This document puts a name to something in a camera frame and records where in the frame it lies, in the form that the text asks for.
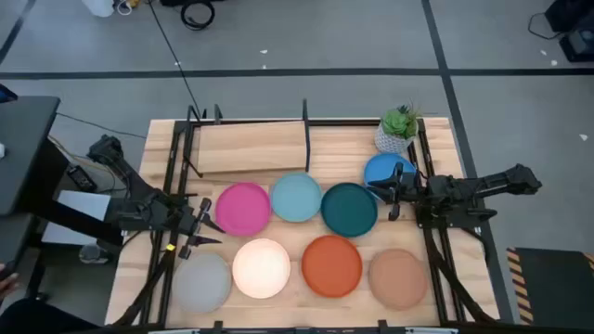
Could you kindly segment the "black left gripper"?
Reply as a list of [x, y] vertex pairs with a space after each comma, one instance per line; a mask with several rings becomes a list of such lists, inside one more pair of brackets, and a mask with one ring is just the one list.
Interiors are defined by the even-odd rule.
[[188, 259], [191, 254], [192, 247], [198, 247], [203, 244], [218, 244], [220, 240], [199, 236], [200, 224], [207, 225], [211, 229], [214, 229], [220, 233], [225, 233], [221, 227], [212, 221], [208, 211], [212, 202], [204, 198], [200, 203], [200, 210], [197, 216], [193, 215], [193, 209], [191, 207], [183, 208], [183, 215], [180, 223], [177, 227], [177, 232], [181, 235], [187, 236], [186, 243], [181, 247], [178, 257], [181, 259]]

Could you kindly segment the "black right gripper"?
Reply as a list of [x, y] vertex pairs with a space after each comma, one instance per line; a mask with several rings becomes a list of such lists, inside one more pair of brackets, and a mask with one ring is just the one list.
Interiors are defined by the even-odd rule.
[[384, 203], [390, 203], [392, 209], [388, 214], [390, 221], [396, 221], [400, 216], [400, 202], [413, 203], [416, 214], [423, 219], [428, 218], [431, 207], [428, 201], [427, 189], [420, 183], [420, 173], [405, 173], [404, 164], [398, 162], [394, 166], [390, 178], [370, 181], [367, 190]]

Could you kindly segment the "dark teal plate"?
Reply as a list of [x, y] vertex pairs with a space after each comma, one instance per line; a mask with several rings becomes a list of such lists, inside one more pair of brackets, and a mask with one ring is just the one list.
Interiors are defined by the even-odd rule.
[[345, 238], [365, 235], [378, 219], [375, 198], [354, 183], [332, 186], [322, 197], [320, 212], [328, 229]]

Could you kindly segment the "pink plate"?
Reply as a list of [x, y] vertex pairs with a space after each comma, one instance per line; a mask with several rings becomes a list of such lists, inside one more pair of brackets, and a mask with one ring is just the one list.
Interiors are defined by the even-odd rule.
[[227, 234], [252, 237], [264, 230], [272, 208], [268, 193], [255, 183], [227, 187], [215, 204], [215, 222]]

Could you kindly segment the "grey plate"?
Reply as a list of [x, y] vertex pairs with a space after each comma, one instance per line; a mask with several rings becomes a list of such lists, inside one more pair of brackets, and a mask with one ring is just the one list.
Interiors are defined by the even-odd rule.
[[224, 304], [231, 285], [230, 269], [220, 255], [191, 255], [174, 272], [173, 300], [187, 312], [209, 313]]

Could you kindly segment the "cream white plate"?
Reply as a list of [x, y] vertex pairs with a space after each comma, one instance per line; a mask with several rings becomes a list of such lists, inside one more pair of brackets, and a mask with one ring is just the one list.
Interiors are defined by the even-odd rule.
[[232, 263], [238, 289], [254, 299], [268, 299], [279, 294], [291, 275], [291, 260], [285, 249], [268, 238], [244, 244]]

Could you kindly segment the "light blue plate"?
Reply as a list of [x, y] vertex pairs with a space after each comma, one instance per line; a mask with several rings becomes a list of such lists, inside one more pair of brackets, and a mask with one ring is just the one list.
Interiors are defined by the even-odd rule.
[[287, 222], [302, 223], [318, 213], [322, 190], [309, 174], [288, 173], [273, 185], [270, 199], [278, 217]]

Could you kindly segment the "succulent in white patterned pot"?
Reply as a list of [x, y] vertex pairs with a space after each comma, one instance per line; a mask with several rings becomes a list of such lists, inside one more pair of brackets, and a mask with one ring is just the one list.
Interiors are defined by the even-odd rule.
[[404, 153], [419, 132], [419, 113], [413, 103], [387, 110], [381, 117], [374, 142], [380, 152]]

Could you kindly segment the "tan plate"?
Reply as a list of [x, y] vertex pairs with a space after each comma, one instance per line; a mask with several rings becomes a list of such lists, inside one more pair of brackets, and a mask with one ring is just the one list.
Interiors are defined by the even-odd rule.
[[403, 249], [376, 254], [369, 266], [368, 282], [373, 296], [381, 304], [399, 311], [418, 305], [428, 289], [420, 260]]

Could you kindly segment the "orange plate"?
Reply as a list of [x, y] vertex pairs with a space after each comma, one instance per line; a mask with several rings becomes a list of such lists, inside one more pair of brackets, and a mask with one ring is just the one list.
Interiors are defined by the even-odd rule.
[[313, 292], [326, 298], [342, 298], [358, 286], [363, 261], [351, 241], [326, 235], [314, 239], [305, 248], [301, 270]]

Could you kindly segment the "black metal rack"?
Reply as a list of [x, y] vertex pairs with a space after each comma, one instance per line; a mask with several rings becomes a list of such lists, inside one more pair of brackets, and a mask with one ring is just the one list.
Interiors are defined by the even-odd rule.
[[203, 178], [209, 174], [305, 171], [311, 140], [307, 100], [299, 119], [226, 120], [219, 105], [213, 118], [186, 120], [184, 164]]

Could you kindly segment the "clear glass jar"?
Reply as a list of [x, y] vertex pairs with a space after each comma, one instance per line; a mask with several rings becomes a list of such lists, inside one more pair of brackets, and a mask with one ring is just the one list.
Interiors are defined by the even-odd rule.
[[105, 264], [111, 259], [111, 254], [97, 244], [84, 245], [79, 251], [79, 260], [84, 264]]

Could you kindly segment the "white panel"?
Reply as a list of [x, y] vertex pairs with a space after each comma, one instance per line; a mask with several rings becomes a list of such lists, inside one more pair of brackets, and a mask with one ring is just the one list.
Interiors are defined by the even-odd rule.
[[[58, 202], [98, 220], [106, 216], [110, 196], [73, 190], [61, 190]], [[67, 227], [49, 222], [42, 236], [43, 243], [84, 246], [97, 242], [95, 238], [75, 232]]]

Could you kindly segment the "black power adapter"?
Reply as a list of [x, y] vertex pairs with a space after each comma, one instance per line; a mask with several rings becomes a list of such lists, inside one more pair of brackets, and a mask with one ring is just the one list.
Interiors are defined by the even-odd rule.
[[81, 191], [89, 193], [97, 191], [97, 183], [80, 165], [70, 165], [66, 174]]

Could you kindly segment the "person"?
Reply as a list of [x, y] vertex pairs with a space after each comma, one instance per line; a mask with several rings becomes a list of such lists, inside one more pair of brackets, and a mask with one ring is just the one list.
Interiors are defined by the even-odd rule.
[[96, 328], [93, 323], [34, 299], [14, 302], [0, 315], [0, 334], [63, 334]]

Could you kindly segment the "black mat with hazard stripes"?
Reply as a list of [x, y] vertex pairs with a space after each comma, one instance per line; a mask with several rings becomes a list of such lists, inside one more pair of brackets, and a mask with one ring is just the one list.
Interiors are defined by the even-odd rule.
[[521, 323], [594, 330], [594, 253], [508, 248]]

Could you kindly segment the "black desk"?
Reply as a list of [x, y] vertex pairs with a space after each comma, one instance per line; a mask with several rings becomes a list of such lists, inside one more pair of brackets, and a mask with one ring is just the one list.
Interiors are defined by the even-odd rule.
[[34, 217], [118, 247], [120, 229], [54, 200], [58, 184], [69, 165], [48, 139], [60, 100], [55, 96], [22, 96], [0, 103], [0, 294], [3, 280], [15, 272], [33, 231], [26, 222], [15, 235], [16, 224]]

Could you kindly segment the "person's hand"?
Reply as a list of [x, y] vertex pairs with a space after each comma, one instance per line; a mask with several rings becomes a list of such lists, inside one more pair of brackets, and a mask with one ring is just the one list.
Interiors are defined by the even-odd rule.
[[19, 274], [13, 263], [0, 263], [0, 302], [18, 285]]

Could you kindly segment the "black equipment box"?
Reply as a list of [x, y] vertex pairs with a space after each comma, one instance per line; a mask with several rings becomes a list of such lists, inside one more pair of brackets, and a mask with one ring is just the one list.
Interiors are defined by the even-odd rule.
[[563, 36], [560, 46], [570, 62], [594, 62], [594, 29], [572, 31]]

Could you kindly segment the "white container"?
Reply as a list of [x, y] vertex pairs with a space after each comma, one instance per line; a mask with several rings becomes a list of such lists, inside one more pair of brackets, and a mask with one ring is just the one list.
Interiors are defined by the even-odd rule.
[[82, 2], [96, 17], [107, 18], [114, 13], [113, 0], [82, 0]]

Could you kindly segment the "black equipment case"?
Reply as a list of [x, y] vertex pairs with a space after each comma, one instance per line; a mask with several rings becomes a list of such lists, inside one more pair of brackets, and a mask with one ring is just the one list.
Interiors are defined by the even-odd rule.
[[569, 32], [592, 8], [594, 0], [554, 0], [545, 18], [554, 32]]

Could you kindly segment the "black metal table frame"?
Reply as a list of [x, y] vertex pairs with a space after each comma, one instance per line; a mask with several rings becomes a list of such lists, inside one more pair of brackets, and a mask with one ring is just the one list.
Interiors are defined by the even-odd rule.
[[[374, 135], [378, 121], [371, 120], [313, 120], [310, 121], [311, 160], [310, 175], [323, 190], [340, 182], [361, 184], [363, 168], [367, 160], [377, 153]], [[180, 178], [181, 152], [184, 145], [183, 133], [179, 138], [177, 157], [174, 162], [172, 182], [165, 182], [166, 168], [170, 158], [172, 139], [176, 120], [153, 120], [148, 129], [148, 138], [140, 166], [140, 174], [152, 186], [170, 186], [176, 193]], [[454, 137], [447, 118], [426, 118], [424, 120], [428, 146], [431, 151], [436, 173], [462, 176]], [[197, 193], [200, 198], [191, 198], [196, 209], [201, 197], [213, 201], [219, 197], [230, 183], [205, 181], [188, 171], [187, 193]], [[427, 251], [422, 231], [415, 225], [414, 212], [403, 204], [398, 221], [389, 222], [389, 207], [379, 207], [379, 221], [363, 237], [355, 238], [356, 245], [364, 261], [364, 277], [356, 290], [340, 299], [326, 299], [316, 295], [303, 281], [301, 258], [307, 244], [313, 239], [327, 235], [319, 215], [307, 223], [292, 224], [282, 221], [274, 214], [268, 227], [254, 238], [270, 238], [281, 244], [291, 258], [291, 277], [284, 290], [278, 295], [264, 300], [252, 299], [241, 293], [233, 285], [226, 303], [218, 310], [207, 313], [186, 312], [175, 298], [168, 303], [165, 325], [168, 328], [212, 328], [215, 321], [223, 321], [227, 328], [357, 328], [376, 327], [378, 320], [387, 320], [393, 327], [437, 326], [439, 325], [433, 288], [414, 308], [405, 311], [392, 310], [377, 302], [369, 289], [366, 278], [368, 265], [376, 253], [392, 248], [406, 249], [423, 264], [425, 275], [429, 278]], [[208, 227], [201, 234], [217, 238], [222, 244], [204, 245], [192, 251], [197, 253], [212, 251], [232, 264], [236, 251], [250, 241], [250, 238], [225, 237]], [[482, 309], [495, 319], [499, 311], [491, 278], [484, 261], [481, 242], [458, 229], [447, 229], [455, 267], [459, 280]], [[148, 235], [141, 235], [131, 241], [123, 250], [118, 263], [116, 277], [110, 295], [110, 303], [105, 323], [110, 324], [120, 318], [132, 303], [148, 275], [151, 243]]]

